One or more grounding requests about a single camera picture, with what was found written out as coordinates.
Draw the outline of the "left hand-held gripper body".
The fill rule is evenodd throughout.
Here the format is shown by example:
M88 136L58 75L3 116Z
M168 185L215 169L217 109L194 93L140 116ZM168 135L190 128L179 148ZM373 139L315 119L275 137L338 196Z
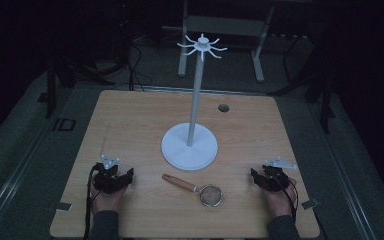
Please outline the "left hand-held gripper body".
M113 194L123 188L123 182L118 175L119 158L111 158L106 155L100 156L96 164L98 173L94 178L94 187L106 194Z

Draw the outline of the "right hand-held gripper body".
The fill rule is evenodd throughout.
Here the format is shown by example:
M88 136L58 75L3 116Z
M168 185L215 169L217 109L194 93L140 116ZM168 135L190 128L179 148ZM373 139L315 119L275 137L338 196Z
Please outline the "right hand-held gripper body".
M289 177L284 169L297 170L298 166L281 157L266 160L262 165L262 177L259 186L270 192L286 189L289 186Z

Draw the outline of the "person's left hand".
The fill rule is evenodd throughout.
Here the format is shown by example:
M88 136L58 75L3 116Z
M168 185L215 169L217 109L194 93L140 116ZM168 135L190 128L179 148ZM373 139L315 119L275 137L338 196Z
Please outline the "person's left hand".
M120 212L124 202L124 194L127 188L118 190L113 194L106 194L95 188L91 189L91 211L96 214L101 211Z

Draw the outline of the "person's right hand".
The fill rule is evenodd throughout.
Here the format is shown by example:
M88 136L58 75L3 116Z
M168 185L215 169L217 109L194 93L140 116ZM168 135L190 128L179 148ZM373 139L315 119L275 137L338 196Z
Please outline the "person's right hand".
M293 178L290 178L289 181L290 184L285 191L270 192L265 189L262 190L273 218L283 215L293 215L294 202L297 199L295 193L297 181Z

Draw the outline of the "grey metal table clip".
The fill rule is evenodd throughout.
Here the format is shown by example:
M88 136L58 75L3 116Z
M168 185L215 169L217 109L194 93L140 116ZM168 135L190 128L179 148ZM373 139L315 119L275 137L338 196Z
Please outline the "grey metal table clip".
M309 199L309 200L303 202L301 204L301 206L302 206L302 208L304 210L307 210L307 209L310 209L310 208L314 208L314 207L316 207L319 204L320 204L320 202L317 199Z

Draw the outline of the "black floor socket box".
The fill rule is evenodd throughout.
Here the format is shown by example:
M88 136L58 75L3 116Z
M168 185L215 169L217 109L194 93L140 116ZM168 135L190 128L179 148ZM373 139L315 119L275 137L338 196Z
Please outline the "black floor socket box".
M75 119L58 118L52 128L53 131L72 131L76 125Z

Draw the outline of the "white hook stand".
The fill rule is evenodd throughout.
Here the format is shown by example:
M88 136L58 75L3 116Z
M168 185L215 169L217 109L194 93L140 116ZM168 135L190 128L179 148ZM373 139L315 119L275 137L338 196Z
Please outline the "white hook stand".
M190 118L188 123L177 124L165 133L161 141L161 151L171 166L184 171L198 171L209 166L218 153L218 142L214 133L197 122L205 57L210 54L220 59L214 51L226 51L226 48L215 47L219 40L210 41L204 34L196 40L189 36L185 38L188 44L178 43L178 46L182 49L190 48L186 56L196 53Z

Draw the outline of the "dark metal stand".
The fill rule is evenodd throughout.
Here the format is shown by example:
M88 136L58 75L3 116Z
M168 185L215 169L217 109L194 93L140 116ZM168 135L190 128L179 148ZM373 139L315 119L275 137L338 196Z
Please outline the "dark metal stand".
M268 96L282 96L301 86L307 85L308 88L304 94L304 99L307 103L315 103L321 98L319 122L326 134L330 133L330 100L334 79L334 71L328 63L329 60L328 38L325 34L321 34L313 42L313 49L306 63L292 78L292 82L286 87L267 93Z

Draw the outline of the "wooden handled mesh strainer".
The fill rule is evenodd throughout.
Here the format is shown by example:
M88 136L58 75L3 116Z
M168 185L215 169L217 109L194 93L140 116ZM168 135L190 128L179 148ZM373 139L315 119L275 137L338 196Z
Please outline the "wooden handled mesh strainer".
M197 193L199 195L199 200L206 207L219 206L223 201L222 190L217 185L207 184L198 187L195 184L169 174L163 174L162 179L183 190Z

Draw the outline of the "grey metal desk frame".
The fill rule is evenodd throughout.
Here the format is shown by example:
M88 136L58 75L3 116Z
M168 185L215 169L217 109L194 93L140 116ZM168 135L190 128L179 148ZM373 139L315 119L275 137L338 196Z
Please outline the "grey metal desk frame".
M191 15L188 7L189 0L183 0L182 40L180 44L181 51L177 72L180 77L184 77L187 70L188 55L185 46L193 44L187 34L190 32L197 32L257 37L259 42L258 45L251 51L251 59L256 81L263 82L265 80L260 55L268 36L268 30L275 12L275 7L273 5L268 7L264 20Z

